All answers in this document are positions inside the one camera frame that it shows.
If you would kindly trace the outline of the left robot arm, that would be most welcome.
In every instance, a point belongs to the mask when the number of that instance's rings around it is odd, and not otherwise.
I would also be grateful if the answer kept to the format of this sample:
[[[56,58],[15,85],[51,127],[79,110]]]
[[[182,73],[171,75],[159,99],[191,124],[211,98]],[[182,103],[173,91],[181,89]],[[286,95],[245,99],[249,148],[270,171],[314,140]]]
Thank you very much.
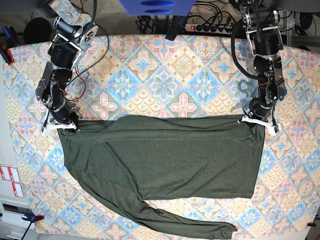
[[[275,118],[276,103],[287,95],[279,55],[284,48],[279,26],[280,13],[261,0],[240,0],[238,8],[241,20],[231,31],[231,56],[240,72],[258,83],[257,96],[250,100],[240,122],[264,126],[270,135],[275,136],[282,130]],[[235,40],[241,31],[245,32],[254,57],[255,75],[247,72],[236,57]]]

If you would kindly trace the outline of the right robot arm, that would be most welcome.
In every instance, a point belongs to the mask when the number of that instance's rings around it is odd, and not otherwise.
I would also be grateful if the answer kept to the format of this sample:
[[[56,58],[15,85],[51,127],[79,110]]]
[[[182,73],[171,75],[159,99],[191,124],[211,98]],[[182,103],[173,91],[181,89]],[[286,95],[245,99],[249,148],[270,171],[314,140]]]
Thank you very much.
[[[80,109],[74,100],[66,98],[65,89],[71,83],[73,72],[85,55],[98,32],[94,23],[98,2],[94,0],[91,14],[85,13],[69,0],[39,0],[36,11],[45,18],[53,18],[53,38],[41,80],[35,95],[48,110],[42,134],[63,129],[79,132]]]

